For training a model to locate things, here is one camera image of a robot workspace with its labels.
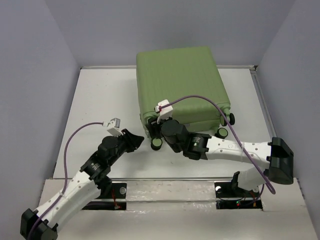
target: white cable clip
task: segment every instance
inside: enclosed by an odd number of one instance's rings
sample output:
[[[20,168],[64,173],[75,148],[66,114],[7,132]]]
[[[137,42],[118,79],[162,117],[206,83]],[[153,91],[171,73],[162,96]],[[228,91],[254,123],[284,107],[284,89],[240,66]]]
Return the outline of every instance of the white cable clip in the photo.
[[[155,106],[154,111],[157,114],[159,114],[158,119],[156,121],[157,123],[160,123],[161,119],[165,120],[165,119],[171,118],[172,112],[174,111],[172,106],[167,106],[165,108],[160,108],[160,106],[165,106],[167,104],[169,104],[169,101],[166,99],[166,100],[163,100],[161,102],[158,102],[158,105]]]
[[[120,119],[112,118],[109,122],[104,121],[102,126],[106,127],[106,130],[114,137],[119,137],[123,135],[120,128]]]
[[[59,195],[65,199],[68,199],[68,197],[66,195],[64,195],[61,191],[59,191]]]

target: white tabletop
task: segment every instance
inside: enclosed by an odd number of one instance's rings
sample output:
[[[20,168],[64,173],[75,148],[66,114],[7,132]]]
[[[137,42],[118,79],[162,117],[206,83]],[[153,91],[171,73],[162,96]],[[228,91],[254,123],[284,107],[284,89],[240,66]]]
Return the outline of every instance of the white tabletop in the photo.
[[[235,115],[234,129],[241,141],[270,140],[267,124],[249,69],[219,69]],[[139,118],[135,69],[82,69],[57,159],[54,178],[64,178],[63,151],[69,136],[89,122],[120,118],[120,128],[145,136]],[[107,136],[105,128],[89,126],[71,141],[67,153],[68,174],[72,177]],[[234,140],[229,131],[229,140]],[[228,160],[194,161],[174,153],[166,144],[153,151],[145,140],[133,153],[125,153],[111,168],[113,179],[127,178],[221,178],[252,166]]]

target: suitcase wheel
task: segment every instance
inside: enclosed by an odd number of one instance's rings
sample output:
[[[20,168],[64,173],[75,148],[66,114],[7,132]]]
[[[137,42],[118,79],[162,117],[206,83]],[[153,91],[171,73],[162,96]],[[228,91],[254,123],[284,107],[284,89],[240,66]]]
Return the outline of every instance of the suitcase wheel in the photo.
[[[158,151],[159,149],[161,149],[161,146],[162,146],[162,139],[161,138],[153,138],[151,140],[151,148],[155,151]]]
[[[230,119],[230,124],[234,125],[236,120],[235,120],[235,115],[233,113],[230,113],[229,119]],[[227,126],[227,122],[225,121],[225,119],[222,115],[220,115],[220,123],[223,127]]]
[[[225,139],[228,136],[228,130],[221,127],[218,129],[218,131],[214,136],[217,137],[218,139]]]

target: light purple wall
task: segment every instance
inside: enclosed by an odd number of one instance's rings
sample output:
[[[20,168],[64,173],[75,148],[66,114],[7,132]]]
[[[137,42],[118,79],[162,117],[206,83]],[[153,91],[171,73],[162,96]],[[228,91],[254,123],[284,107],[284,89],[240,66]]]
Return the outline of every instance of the light purple wall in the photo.
[[[278,136],[293,148],[320,237],[320,1],[297,0],[266,51],[258,75]]]
[[[208,45],[257,65],[294,0],[45,0],[81,66],[135,65],[140,51]]]
[[[0,239],[18,240],[53,172],[79,65],[43,0],[1,1],[0,33]]]

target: purple cable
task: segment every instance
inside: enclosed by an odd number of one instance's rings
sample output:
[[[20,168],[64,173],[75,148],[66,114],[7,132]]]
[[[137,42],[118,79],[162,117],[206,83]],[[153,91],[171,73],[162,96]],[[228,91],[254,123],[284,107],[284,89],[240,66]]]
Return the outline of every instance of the purple cable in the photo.
[[[261,171],[261,169],[259,168],[259,166],[256,164],[256,162],[253,160],[253,158],[250,156],[250,154],[248,153],[248,151],[243,148],[242,146],[242,143],[240,141],[240,139],[238,138],[235,130],[233,129],[233,127],[231,126],[230,122],[228,121],[227,117],[225,116],[224,112],[220,109],[220,107],[218,107],[217,104],[215,104],[213,101],[211,101],[209,98],[205,97],[205,96],[200,96],[200,95],[188,95],[188,96],[184,96],[184,97],[181,97],[175,101],[172,101],[164,106],[160,106],[159,109],[164,109],[166,107],[169,107],[173,104],[176,104],[182,100],[185,100],[185,99],[189,99],[189,98],[199,98],[199,99],[204,99],[206,101],[208,101],[209,103],[211,103],[213,106],[215,106],[215,108],[220,112],[221,116],[223,116],[226,124],[229,126],[236,142],[239,144],[240,148],[243,149],[243,152],[245,153],[245,155],[249,158],[250,162],[255,166],[255,168],[257,169],[257,171],[260,173],[260,175],[263,177],[264,181],[265,181],[265,185],[266,187],[269,189],[269,191],[272,193],[272,194],[276,194],[276,190],[275,188],[272,186],[271,182],[269,181],[269,179],[264,175],[264,173]]]
[[[75,130],[74,133],[72,133],[72,135],[69,137],[68,141],[65,144],[64,153],[63,153],[64,185],[63,185],[63,189],[61,191],[61,194],[51,204],[51,206],[48,207],[48,209],[46,211],[44,211],[44,213],[35,221],[35,223],[33,224],[32,228],[31,228],[31,230],[29,232],[27,240],[31,240],[32,233],[35,231],[35,229],[38,226],[39,222],[59,202],[59,200],[62,198],[62,195],[65,194],[66,189],[67,189],[67,185],[68,185],[67,149],[68,149],[69,143],[70,143],[71,139],[76,135],[77,132],[79,132],[81,129],[83,129],[83,128],[87,127],[87,126],[90,126],[90,125],[103,125],[103,122],[90,122],[90,123],[87,123],[87,124],[79,127],[77,130]]]
[[[264,189],[265,189],[265,185],[263,184],[259,195],[255,199],[253,199],[251,202],[249,202],[245,205],[242,205],[240,207],[245,208],[245,207],[250,206],[251,204],[255,203],[261,197],[262,193],[264,192]]]

